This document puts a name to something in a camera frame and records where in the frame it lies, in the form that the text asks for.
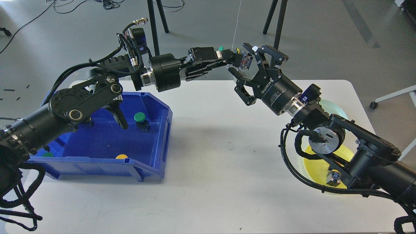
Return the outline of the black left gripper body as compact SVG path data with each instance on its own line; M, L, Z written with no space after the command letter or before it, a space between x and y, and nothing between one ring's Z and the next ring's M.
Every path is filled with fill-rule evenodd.
M149 58L149 66L142 66L134 77L134 88L141 90L143 86L155 85L158 92L174 89L180 86L180 71L185 57L174 58L173 54L156 55Z

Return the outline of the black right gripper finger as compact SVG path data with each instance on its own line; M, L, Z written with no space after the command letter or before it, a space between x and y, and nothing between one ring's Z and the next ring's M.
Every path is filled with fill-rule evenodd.
M227 68L229 73L235 77L235 88L234 91L238 94L238 96L242 99L242 101L245 103L245 105L250 106L254 105L257 97L255 95L250 95L247 90L245 89L245 86L250 86L253 88L259 88L260 84L257 84L256 82L253 82L252 80L249 80L244 77L244 74L239 71L236 68Z
M289 57L280 52L278 49L270 45L251 46L251 44L244 43L243 47L254 55L259 71L266 71L266 68L275 68L288 61Z

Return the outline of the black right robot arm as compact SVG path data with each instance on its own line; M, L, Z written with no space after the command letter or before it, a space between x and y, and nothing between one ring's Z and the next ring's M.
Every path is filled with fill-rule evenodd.
M248 53L220 51L232 64L235 92L252 105L260 99L276 115L288 113L292 119L282 129L279 148L289 171L302 183L322 192L376 196L398 203L407 216L396 218L394 231L402 234L403 224L415 225L415 170L399 161L401 152L378 137L337 114L328 114L320 105L320 88L311 84L305 91L287 78L279 68L288 56L272 46ZM296 153L308 160L329 164L327 185L313 182L291 164L286 151L288 132L296 132Z

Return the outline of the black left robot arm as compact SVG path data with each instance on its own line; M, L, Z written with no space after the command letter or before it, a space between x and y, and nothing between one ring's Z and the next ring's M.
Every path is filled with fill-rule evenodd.
M141 18L117 33L119 46L106 57L74 65L65 70L53 85L39 109L1 128L1 220L35 231L37 215L30 198L45 177L43 166L28 163L39 150L49 151L49 143L61 135L89 124L95 111L103 108L110 112L116 123L128 128L120 108L123 87L119 78L131 76L134 87L154 85L158 92L180 86L181 79L193 80L208 71L233 65L239 68L243 54L238 50L215 50L213 47L189 49L187 56L175 58L172 54L151 56L144 43L145 35L139 25ZM148 53L150 67L146 68L142 55ZM3 215L32 220L32 227Z

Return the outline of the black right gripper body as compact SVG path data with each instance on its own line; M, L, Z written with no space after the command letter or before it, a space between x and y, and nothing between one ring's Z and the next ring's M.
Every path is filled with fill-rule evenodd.
M254 96L261 99L276 115L283 114L287 110L287 103L302 93L293 81L275 67L258 71L252 82Z

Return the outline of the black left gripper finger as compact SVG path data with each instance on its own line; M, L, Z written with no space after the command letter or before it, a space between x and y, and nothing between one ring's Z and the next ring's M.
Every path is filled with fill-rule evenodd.
M208 74L209 71L230 65L227 62L202 63L199 65L187 65L181 70L181 79L185 81L194 80L200 76Z
M230 49L216 51L213 47L194 47L188 51L188 64L199 65L204 62L213 63L221 61L225 61L226 64L240 65L242 54L232 52Z

